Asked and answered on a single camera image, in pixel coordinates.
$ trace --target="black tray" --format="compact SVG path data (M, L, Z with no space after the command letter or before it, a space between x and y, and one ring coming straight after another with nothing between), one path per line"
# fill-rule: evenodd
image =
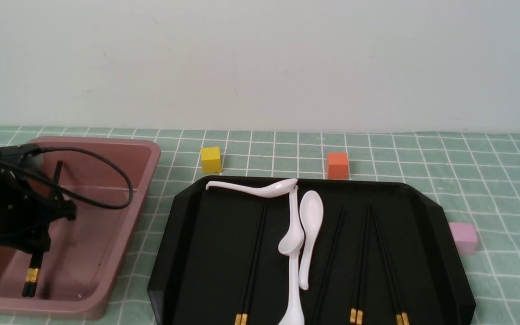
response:
M232 325L252 259L258 224L264 234L248 325L276 325L288 302L288 258L278 242L288 229L288 195L259 198L211 188L209 181L262 187L280 179L208 176L176 195L153 266L148 293L159 325ZM475 300L442 208L400 183L300 179L298 198L316 190L324 221L301 291L306 325L346 325L355 278L363 211L374 204L403 292L411 325L469 325ZM323 274L336 222L345 214L328 286ZM365 317L367 324L395 323L376 241L371 241ZM318 299L320 288L323 298ZM320 309L316 319L315 311Z

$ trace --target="pink plastic bin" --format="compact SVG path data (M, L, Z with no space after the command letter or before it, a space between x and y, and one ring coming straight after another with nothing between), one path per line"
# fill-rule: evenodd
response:
M107 307L160 149L150 141L127 139L53 136L33 142L42 147L83 148L112 160L132 180L134 200L122 210L95 208L75 201L75 221L53 222L51 249L44 255L35 298L21 297L30 255L0 247L0 313L98 319ZM101 202L126 201L124 180L108 165L80 153L53 152L44 155L42 171L51 176L58 160L64 161L60 185Z

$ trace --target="white wall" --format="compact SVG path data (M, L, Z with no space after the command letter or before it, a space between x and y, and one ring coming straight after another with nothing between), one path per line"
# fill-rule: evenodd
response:
M520 0L0 0L0 124L520 132Z

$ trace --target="white spoon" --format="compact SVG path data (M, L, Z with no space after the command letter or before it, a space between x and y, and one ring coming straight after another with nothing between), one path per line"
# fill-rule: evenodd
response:
M324 206L320 195L315 191L308 191L302 197L300 202L300 219L302 227L306 235L304 252L302 253L302 261L300 263L299 284L302 290L308 290L308 273L310 270L310 261L312 260L312 251L316 237L322 226L322 216L324 215Z
M249 187L232 183L226 183L225 181L209 181L208 184L206 184L206 189L209 189L210 187L222 187L224 189L230 189L256 195L257 197L273 198L289 193L296 186L297 182L298 179L290 178L284 179L282 181L277 181L276 183L270 184L265 187Z
M278 244L278 251L289 257L288 261L288 308L279 325L304 325L304 313L298 288L298 256L304 243L304 232L298 216L298 187L290 192L290 226Z

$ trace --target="chopsticks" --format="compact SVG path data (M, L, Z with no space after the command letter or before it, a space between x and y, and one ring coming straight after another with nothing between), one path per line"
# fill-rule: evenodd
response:
M246 284L244 285L240 296L240 313L236 314L234 325L246 325L248 322L248 313L250 312L250 304L252 302L252 292L254 291L254 280L256 279L256 271L258 269L258 257L260 256L262 234L264 233L264 224L266 224L266 210L266 204L264 204L262 215L260 216L260 223L258 224L258 233L256 234L256 243L254 244L252 262L250 263L250 268L248 268Z
M396 314L396 324L409 325L409 316L404 310L402 292L400 290L398 278L396 277L396 273L394 271L394 264L386 247L386 241L382 231L382 221L378 217L378 214L376 213L373 205L369 205L369 211L371 212L372 221L375 224L374 228L376 229L378 245L380 246L382 255L382 265L384 267L384 273L386 274L386 279L388 280L388 287L390 290L390 302L392 303L392 309Z
M52 179L55 183L59 183L60 181L61 169L63 166L63 160L57 162L56 169L53 173ZM53 201L56 198L58 198L59 200L63 200L63 196L61 193L54 189L51 189L49 194L49 200ZM48 236L49 239L49 224L37 227L37 231L40 232L39 236L41 238L43 238L44 236ZM37 290L37 282L39 280L39 275L41 274L44 253L44 251L38 251L36 253L31 254L29 268L27 269L27 276L25 277L25 283L23 284L23 292L21 293L22 297L35 297L35 291Z
M324 301L324 296L326 294L326 289L328 288L328 284L330 283L330 274L332 273L332 264L334 264L334 258L336 257L336 251L338 250L338 242L340 237L340 231L342 229L342 225L344 224L344 216L345 209L344 206L340 209L340 216L336 222L336 228L334 229L334 237L332 239L332 244L330 245L330 251L328 253L328 260L326 261L326 267L324 268L324 280L320 285L320 289L318 290L318 298L316 301ZM318 324L320 321L320 314L322 313L322 303L318 304L316 307L316 311L314 316L312 317L311 325Z
M369 252L369 227L370 227L370 209L371 206L367 205L365 208L365 214L362 221L361 233L359 236L359 256L357 257L357 276L353 282L353 298L352 306L350 309L350 323L356 325L363 324L364 318L364 302L365 295L367 292L367 270L366 263L368 261Z
M31 255L29 262L29 269L27 270L27 277L23 284L23 297L35 297L35 290L37 290L37 281L39 280L39 271L42 267L43 253L34 253Z

